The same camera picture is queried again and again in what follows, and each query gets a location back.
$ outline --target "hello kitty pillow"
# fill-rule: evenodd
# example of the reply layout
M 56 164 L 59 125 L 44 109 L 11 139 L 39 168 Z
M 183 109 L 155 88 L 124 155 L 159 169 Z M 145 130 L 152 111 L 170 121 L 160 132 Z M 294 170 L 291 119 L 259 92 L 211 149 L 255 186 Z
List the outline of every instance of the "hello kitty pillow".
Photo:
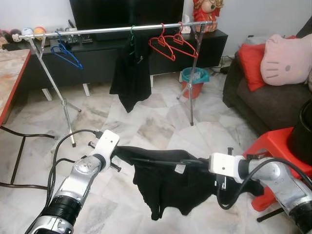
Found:
M 265 44 L 260 70 L 263 81 L 270 85 L 307 81 L 312 70 L 312 34 L 301 39 L 271 36 Z

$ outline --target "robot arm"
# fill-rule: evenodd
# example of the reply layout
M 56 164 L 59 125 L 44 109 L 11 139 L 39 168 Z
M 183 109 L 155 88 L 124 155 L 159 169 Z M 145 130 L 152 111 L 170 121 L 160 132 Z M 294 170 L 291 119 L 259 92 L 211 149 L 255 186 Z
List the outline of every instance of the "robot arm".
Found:
M 106 130 L 90 156 L 79 159 L 48 207 L 43 209 L 30 234 L 72 234 L 73 225 L 100 171 L 110 166 L 119 136 Z
M 217 183 L 225 190 L 225 176 L 233 177 L 236 182 L 242 183 L 258 165 L 270 159 L 272 158 L 245 160 L 243 156 L 214 153 L 209 159 L 209 171 L 224 176 L 224 180 Z M 312 191 L 302 181 L 294 178 L 285 164 L 269 162 L 251 179 L 260 180 L 267 185 L 286 214 L 295 220 L 302 232 L 312 233 Z

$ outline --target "red plastic chair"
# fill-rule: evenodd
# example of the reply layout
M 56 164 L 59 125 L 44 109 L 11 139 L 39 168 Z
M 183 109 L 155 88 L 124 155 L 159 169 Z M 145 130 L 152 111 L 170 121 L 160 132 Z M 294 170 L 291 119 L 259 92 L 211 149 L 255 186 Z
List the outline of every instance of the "red plastic chair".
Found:
M 312 166 L 297 159 L 287 147 L 287 138 L 292 130 L 293 128 L 284 128 L 263 134 L 243 156 L 246 157 L 247 154 L 257 154 L 261 150 L 268 151 L 273 157 L 280 157 L 290 161 L 309 177 L 312 177 Z M 295 178 L 299 178 L 299 175 L 293 169 L 291 169 L 291 172 Z M 263 211 L 274 202 L 276 202 L 276 200 L 273 192 L 269 187 L 266 187 L 264 189 L 264 195 L 256 197 L 252 201 L 252 206 L 256 211 Z

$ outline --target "black bucket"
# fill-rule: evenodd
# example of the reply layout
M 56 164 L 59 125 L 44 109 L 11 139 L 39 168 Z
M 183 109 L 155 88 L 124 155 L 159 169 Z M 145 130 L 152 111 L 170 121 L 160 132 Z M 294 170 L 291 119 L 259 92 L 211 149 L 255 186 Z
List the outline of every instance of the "black bucket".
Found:
M 288 137 L 287 144 L 297 159 L 312 166 L 312 99 L 301 107 L 299 122 Z

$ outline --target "sofa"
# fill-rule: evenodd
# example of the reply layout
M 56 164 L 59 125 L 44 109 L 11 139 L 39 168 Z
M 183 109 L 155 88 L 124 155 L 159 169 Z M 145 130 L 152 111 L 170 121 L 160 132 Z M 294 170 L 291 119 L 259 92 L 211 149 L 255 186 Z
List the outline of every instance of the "sofa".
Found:
M 312 17 L 296 35 L 312 33 Z M 238 53 L 235 54 L 223 89 L 223 102 L 234 107 L 261 135 L 267 131 L 288 128 L 298 121 L 300 108 L 312 98 L 306 84 L 265 85 L 251 92 Z

